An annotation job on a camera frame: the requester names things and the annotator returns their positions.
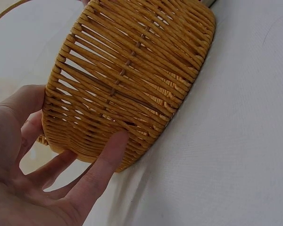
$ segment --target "woven basket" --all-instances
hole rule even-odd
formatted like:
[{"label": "woven basket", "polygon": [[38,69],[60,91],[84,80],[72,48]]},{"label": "woven basket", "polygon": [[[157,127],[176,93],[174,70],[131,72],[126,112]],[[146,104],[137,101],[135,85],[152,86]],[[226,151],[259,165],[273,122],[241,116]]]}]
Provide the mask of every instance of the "woven basket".
[{"label": "woven basket", "polygon": [[187,96],[214,30],[213,13],[197,0],[92,0],[56,58],[38,141],[94,162],[125,129],[117,171],[132,165]]}]

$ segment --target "finger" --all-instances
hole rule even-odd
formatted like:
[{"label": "finger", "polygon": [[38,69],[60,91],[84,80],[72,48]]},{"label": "finger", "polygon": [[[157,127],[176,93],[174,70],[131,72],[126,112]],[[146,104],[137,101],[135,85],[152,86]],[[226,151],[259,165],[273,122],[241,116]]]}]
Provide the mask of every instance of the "finger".
[{"label": "finger", "polygon": [[82,3],[84,4],[84,6],[86,6],[89,1],[90,1],[90,0],[82,0]]},{"label": "finger", "polygon": [[50,162],[27,175],[27,178],[38,188],[46,189],[50,187],[57,177],[70,166],[77,155],[71,151],[64,151]]},{"label": "finger", "polygon": [[22,143],[16,160],[18,164],[31,149],[36,139],[42,132],[42,111],[38,111],[31,119],[27,120],[21,128]]},{"label": "finger", "polygon": [[42,108],[44,91],[45,86],[43,85],[23,86],[15,94],[1,102],[0,107],[5,107],[10,111],[22,127],[30,114]]},{"label": "finger", "polygon": [[47,192],[47,195],[52,199],[58,200],[64,198],[68,192],[80,181],[80,179],[90,170],[92,165],[90,165],[80,176],[78,176],[75,180],[70,182],[68,185],[59,188],[57,190]]},{"label": "finger", "polygon": [[96,200],[105,191],[111,176],[121,163],[127,142],[127,132],[114,134],[90,170],[65,197],[82,222],[85,221]]}]

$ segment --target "white backdrop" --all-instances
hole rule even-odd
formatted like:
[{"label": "white backdrop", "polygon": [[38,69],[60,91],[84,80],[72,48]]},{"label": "white backdrop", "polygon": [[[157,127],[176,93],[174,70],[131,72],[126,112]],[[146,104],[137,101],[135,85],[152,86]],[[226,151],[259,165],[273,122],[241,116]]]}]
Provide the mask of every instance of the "white backdrop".
[{"label": "white backdrop", "polygon": [[[81,10],[34,0],[0,21],[0,100],[46,82]],[[213,11],[216,36],[186,101],[151,150],[113,176],[85,225],[283,226],[283,0],[218,0]],[[26,171],[51,157],[34,152]]]}]

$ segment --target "orange wicker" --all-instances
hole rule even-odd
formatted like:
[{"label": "orange wicker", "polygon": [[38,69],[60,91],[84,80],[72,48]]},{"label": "orange wicker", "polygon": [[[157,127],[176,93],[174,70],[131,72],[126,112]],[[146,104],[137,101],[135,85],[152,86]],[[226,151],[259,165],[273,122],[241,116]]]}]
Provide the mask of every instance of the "orange wicker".
[{"label": "orange wicker", "polygon": [[124,170],[182,104],[214,30],[213,13],[194,0],[92,0],[53,66],[40,139],[94,162],[109,137],[125,129],[130,140],[117,171]]}]

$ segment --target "hand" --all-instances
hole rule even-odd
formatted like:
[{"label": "hand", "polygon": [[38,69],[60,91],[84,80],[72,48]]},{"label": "hand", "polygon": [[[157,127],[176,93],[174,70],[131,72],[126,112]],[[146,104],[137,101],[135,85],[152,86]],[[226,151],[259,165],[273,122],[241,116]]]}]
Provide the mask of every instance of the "hand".
[{"label": "hand", "polygon": [[123,158],[128,134],[118,132],[80,177],[45,192],[76,154],[65,151],[35,172],[22,173],[19,163],[42,133],[43,99],[44,86],[25,86],[0,103],[0,226],[82,225]]}]

